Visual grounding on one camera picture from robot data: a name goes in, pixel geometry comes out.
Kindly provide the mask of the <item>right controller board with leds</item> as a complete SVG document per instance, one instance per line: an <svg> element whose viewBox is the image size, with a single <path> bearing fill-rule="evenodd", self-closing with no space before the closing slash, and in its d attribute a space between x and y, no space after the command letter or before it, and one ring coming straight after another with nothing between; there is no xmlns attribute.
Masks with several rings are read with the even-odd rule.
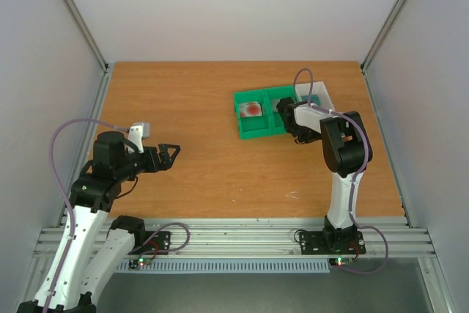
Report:
<svg viewBox="0 0 469 313"><path fill-rule="evenodd" d="M329 264L331 266L336 266L336 267L343 267L346 265L352 265L354 264L358 259L357 258L352 258L352 257L335 257L335 258L330 258L329 259Z"/></svg>

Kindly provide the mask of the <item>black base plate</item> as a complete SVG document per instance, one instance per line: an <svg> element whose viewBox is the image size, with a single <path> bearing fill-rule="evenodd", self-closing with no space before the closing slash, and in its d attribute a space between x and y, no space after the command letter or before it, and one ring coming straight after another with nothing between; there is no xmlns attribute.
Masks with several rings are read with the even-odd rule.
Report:
<svg viewBox="0 0 469 313"><path fill-rule="evenodd" d="M150 254L167 254L171 244L171 233L169 231L160 231L153 235L148 243L144 246L135 248L130 252L132 255L150 255Z"/></svg>
<svg viewBox="0 0 469 313"><path fill-rule="evenodd" d="M334 249L329 249L321 231L306 231L298 229L293 235L294 241L300 246L302 255L362 255L366 253L366 247L361 232L339 243Z"/></svg>

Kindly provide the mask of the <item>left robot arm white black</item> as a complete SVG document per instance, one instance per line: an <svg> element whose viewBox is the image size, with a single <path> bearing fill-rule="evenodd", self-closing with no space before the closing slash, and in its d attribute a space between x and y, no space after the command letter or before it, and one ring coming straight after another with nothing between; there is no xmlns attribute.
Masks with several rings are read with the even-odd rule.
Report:
<svg viewBox="0 0 469 313"><path fill-rule="evenodd" d="M51 267L31 301L19 312L96 312L97 302L116 266L131 253L143 251L151 235L144 220L119 216L96 255L92 248L122 184L142 173L169 170L180 153L177 144L145 147L148 136L143 124L127 134L100 133L93 144L93 157L73 183L67 200L67 221Z"/></svg>

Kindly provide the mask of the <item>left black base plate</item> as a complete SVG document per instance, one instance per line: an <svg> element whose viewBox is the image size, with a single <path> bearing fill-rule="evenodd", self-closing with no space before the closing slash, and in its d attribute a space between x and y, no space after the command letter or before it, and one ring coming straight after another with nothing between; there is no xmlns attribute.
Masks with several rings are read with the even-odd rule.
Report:
<svg viewBox="0 0 469 313"><path fill-rule="evenodd" d="M167 254L171 244L171 233L169 231L160 231L153 235L148 243L144 246L135 248L130 252L132 255L150 255L150 254Z"/></svg>

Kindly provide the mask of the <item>aluminium upright profile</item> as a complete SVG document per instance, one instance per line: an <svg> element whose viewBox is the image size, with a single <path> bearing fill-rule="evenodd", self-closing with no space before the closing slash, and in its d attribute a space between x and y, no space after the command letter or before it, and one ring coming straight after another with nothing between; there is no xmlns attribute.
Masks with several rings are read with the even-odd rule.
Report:
<svg viewBox="0 0 469 313"><path fill-rule="evenodd" d="M74 0L63 0L68 12L71 15L71 18L74 20L76 23L78 29L80 30L82 36L84 37L87 45L89 46L90 50L92 51L94 57L97 60L97 63L99 64L100 68L104 73L107 72L107 69L109 67L109 63L106 61L104 58L101 50L98 48L98 45L92 35L92 33L89 30L89 27L87 26L80 10L78 9L76 3Z"/></svg>
<svg viewBox="0 0 469 313"><path fill-rule="evenodd" d="M396 0L391 9L385 18L384 23L380 27L377 36L375 37L370 49L368 50L367 54L365 55L360 68L363 75L366 75L366 71L368 70L370 64L376 57L378 51L380 50L381 46L383 45L386 37L391 32L392 28L394 27L396 21L398 20L401 12L405 8L408 0Z"/></svg>

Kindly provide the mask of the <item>left controller board with leds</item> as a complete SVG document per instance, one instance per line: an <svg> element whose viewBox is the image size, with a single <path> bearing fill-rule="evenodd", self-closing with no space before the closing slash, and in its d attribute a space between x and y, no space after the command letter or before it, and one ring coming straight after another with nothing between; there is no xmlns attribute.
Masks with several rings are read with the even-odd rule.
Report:
<svg viewBox="0 0 469 313"><path fill-rule="evenodd" d="M128 261L129 270L141 270L149 266L152 263L152 260L149 258L139 258L139 259L130 259Z"/></svg>

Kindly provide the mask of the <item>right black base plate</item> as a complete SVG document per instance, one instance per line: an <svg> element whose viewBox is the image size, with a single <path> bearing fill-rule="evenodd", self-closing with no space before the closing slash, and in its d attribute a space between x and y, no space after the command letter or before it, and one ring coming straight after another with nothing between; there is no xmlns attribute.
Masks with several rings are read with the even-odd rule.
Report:
<svg viewBox="0 0 469 313"><path fill-rule="evenodd" d="M366 253L366 247L361 232L339 243L334 249L329 249L321 231L306 231L298 229L293 235L294 241L300 246L302 255L362 255Z"/></svg>

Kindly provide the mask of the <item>controller board with leds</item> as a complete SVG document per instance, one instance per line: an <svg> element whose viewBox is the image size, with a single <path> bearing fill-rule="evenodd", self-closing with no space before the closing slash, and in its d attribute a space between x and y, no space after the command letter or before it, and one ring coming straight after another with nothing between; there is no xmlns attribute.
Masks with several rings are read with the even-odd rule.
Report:
<svg viewBox="0 0 469 313"><path fill-rule="evenodd" d="M354 264L358 259L357 258L352 258L352 257L335 257L335 258L330 258L329 259L329 264L331 266L336 266L336 267L343 267L346 265L352 265Z"/></svg>
<svg viewBox="0 0 469 313"><path fill-rule="evenodd" d="M152 260L149 258L139 258L139 259L130 259L128 261L129 270L141 270L149 266L152 263Z"/></svg>

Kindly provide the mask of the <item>teal card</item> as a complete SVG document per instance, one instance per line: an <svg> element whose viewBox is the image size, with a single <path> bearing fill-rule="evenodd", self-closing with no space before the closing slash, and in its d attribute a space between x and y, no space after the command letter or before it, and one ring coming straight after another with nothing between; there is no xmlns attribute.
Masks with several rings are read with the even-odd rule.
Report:
<svg viewBox="0 0 469 313"><path fill-rule="evenodd" d="M307 101L308 99L308 96L307 95L304 95L301 97L301 101ZM315 104L315 105L318 105L318 106L321 106L321 101L320 101L320 97L318 95L312 95L311 96L311 103Z"/></svg>

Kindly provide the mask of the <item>green double bin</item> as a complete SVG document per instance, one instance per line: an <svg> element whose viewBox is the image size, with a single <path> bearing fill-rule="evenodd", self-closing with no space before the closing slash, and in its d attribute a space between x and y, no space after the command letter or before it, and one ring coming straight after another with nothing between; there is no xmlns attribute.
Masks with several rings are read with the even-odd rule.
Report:
<svg viewBox="0 0 469 313"><path fill-rule="evenodd" d="M237 129L241 139L255 139L286 133L276 105L282 98L299 101L291 85L275 86L233 94Z"/></svg>

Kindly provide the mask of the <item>white bin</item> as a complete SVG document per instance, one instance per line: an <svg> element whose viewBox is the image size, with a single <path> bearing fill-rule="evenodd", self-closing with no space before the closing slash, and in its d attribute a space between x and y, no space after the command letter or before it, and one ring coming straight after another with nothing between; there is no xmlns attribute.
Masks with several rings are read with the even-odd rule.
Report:
<svg viewBox="0 0 469 313"><path fill-rule="evenodd" d="M300 99L304 95L307 95L308 98L311 97L312 95L318 95L321 101L320 107L327 109L327 110L335 111L335 107L328 94L325 83L323 81L315 81L312 86L311 94L309 94L310 85L311 85L310 83L304 83L304 84L297 84L295 86L295 93L296 93L297 99L301 101Z"/></svg>

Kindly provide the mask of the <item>aluminium front rail frame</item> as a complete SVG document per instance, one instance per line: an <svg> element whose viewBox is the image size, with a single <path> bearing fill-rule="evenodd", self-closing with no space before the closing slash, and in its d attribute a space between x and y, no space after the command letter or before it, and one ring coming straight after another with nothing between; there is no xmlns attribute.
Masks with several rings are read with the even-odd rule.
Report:
<svg viewBox="0 0 469 313"><path fill-rule="evenodd" d="M188 245L177 251L184 258L297 258L299 230L320 230L322 218L183 218L185 232L175 218L148 218L147 230L154 232L168 224L171 247ZM434 258L435 248L425 228L411 227L404 217L363 218L371 224L362 231L365 258Z"/></svg>

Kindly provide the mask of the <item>red white card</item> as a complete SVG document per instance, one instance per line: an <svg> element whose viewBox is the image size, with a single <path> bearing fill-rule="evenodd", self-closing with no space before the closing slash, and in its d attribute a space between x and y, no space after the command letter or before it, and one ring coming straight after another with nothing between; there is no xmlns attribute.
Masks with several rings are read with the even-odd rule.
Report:
<svg viewBox="0 0 469 313"><path fill-rule="evenodd" d="M240 103L237 107L242 118L262 116L262 106L259 102L251 101Z"/></svg>

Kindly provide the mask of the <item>right aluminium upright profile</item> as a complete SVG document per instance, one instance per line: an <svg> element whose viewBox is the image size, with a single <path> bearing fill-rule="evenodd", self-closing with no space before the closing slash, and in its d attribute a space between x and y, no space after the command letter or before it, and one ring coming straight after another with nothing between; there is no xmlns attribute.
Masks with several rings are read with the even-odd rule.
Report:
<svg viewBox="0 0 469 313"><path fill-rule="evenodd" d="M370 64L376 57L378 51L380 50L381 46L383 45L386 37L391 32L392 28L394 27L396 21L398 20L401 12L405 8L408 0L396 0L391 9L385 18L384 23L380 27L377 36L375 37L370 49L368 50L367 54L365 55L360 68L363 75L366 75L366 71L368 70Z"/></svg>

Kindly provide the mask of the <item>left aluminium upright profile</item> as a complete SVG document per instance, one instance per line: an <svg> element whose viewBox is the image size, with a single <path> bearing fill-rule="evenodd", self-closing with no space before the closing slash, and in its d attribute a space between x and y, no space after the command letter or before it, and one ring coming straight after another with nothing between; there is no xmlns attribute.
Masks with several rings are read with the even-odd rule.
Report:
<svg viewBox="0 0 469 313"><path fill-rule="evenodd" d="M84 37L87 45L89 46L90 50L92 51L94 57L97 60L97 63L99 64L100 68L104 73L107 72L107 69L109 67L109 63L106 61L104 58L101 50L98 48L98 45L92 35L92 33L89 30L89 27L87 26L80 10L78 9L76 3L74 0L63 0L68 12L71 15L71 18L74 20L76 23L78 29L80 30L82 36Z"/></svg>

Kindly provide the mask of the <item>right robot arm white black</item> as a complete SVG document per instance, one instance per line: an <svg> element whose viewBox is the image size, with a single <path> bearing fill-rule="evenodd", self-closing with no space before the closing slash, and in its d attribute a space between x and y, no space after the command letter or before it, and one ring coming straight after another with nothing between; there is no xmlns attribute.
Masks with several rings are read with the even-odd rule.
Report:
<svg viewBox="0 0 469 313"><path fill-rule="evenodd" d="M320 238L327 252L341 251L358 240L355 221L358 189L372 148L361 116L339 113L307 101L280 99L276 105L286 132L297 144L320 140L325 164L332 173L330 207Z"/></svg>

